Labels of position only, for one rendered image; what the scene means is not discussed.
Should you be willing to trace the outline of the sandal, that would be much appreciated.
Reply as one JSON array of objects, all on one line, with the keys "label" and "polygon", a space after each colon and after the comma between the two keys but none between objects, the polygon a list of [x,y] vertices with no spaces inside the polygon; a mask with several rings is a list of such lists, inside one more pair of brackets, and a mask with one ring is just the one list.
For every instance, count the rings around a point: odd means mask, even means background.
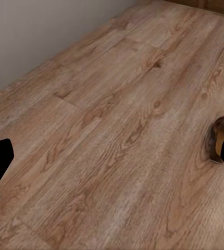
[{"label": "sandal", "polygon": [[210,132],[214,138],[214,143],[209,152],[209,157],[211,160],[222,164],[223,161],[220,158],[220,150],[221,145],[224,142],[224,116],[215,121]]}]

